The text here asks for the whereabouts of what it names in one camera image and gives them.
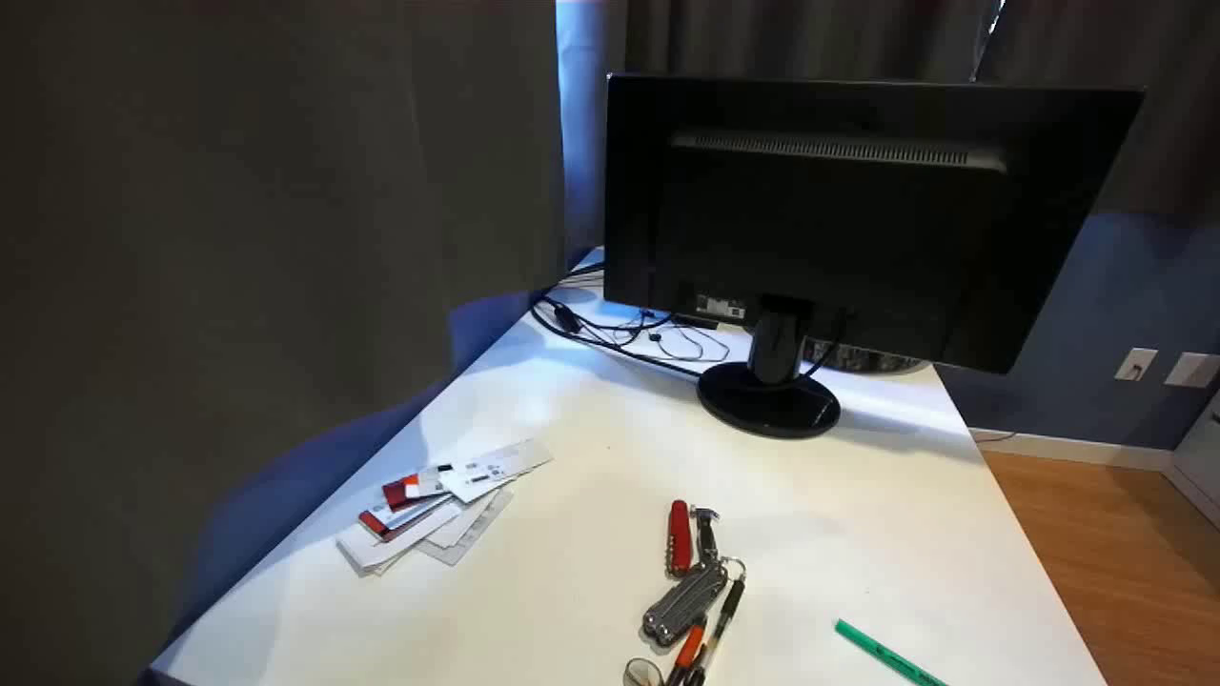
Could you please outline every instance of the white desk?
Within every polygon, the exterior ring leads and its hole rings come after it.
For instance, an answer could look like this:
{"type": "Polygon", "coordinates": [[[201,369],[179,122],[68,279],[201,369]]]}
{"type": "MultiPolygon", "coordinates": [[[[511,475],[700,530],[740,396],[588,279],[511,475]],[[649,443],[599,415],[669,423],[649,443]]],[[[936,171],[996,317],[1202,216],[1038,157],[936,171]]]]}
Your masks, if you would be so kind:
{"type": "Polygon", "coordinates": [[[776,443],[693,383],[520,321],[154,665],[185,681],[621,686],[674,497],[750,564],[710,686],[902,681],[848,617],[950,681],[1101,681],[936,369],[820,372],[833,433],[776,443]],[[476,549],[359,579],[334,535],[378,484],[537,438],[552,462],[476,549]]]}

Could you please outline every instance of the wall outlet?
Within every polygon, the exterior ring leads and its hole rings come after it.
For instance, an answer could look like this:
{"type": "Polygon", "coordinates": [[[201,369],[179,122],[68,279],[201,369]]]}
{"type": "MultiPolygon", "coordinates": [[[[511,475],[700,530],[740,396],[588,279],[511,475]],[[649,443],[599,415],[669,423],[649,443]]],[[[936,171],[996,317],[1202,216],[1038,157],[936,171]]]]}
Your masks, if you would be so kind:
{"type": "Polygon", "coordinates": [[[1209,390],[1220,372],[1220,353],[1185,350],[1170,369],[1166,383],[1209,390]]]}
{"type": "Polygon", "coordinates": [[[1123,357],[1123,367],[1115,369],[1115,382],[1134,382],[1134,383],[1141,383],[1143,372],[1153,369],[1153,363],[1157,363],[1157,345],[1134,345],[1134,350],[1123,357]]]}

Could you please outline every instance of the computer monitor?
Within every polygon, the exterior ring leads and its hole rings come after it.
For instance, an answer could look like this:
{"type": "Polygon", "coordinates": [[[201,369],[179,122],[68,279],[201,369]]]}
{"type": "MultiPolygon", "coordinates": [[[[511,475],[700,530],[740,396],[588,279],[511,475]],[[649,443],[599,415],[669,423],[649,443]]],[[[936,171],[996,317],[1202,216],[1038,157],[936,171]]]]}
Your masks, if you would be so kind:
{"type": "Polygon", "coordinates": [[[1135,91],[612,75],[608,298],[740,321],[700,376],[755,433],[820,433],[814,339],[1012,369],[1135,91]]]}

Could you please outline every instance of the green pen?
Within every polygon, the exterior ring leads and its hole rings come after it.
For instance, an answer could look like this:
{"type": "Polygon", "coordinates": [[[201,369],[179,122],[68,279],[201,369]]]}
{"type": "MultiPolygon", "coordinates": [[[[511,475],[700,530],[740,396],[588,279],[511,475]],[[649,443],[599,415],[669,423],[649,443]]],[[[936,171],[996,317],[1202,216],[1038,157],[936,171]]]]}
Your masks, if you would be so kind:
{"type": "Polygon", "coordinates": [[[870,650],[874,660],[880,660],[886,665],[891,665],[898,674],[903,674],[917,686],[945,686],[944,677],[926,674],[921,662],[898,655],[891,646],[886,646],[880,641],[874,641],[870,631],[834,620],[834,631],[848,635],[853,646],[870,650]]]}

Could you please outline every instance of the gray curtain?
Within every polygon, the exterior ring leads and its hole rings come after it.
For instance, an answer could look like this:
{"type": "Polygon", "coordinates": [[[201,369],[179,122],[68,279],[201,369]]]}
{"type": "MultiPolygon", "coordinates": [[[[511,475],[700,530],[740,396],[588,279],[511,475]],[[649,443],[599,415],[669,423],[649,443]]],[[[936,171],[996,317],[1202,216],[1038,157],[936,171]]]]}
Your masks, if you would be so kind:
{"type": "Polygon", "coordinates": [[[1143,91],[1099,204],[1220,216],[1220,4],[1012,0],[979,80],[1143,91]]]}
{"type": "Polygon", "coordinates": [[[3,4],[0,82],[0,681],[129,681],[229,491],[557,269],[552,4],[3,4]]]}
{"type": "Polygon", "coordinates": [[[620,0],[631,71],[970,80],[989,0],[620,0]]]}

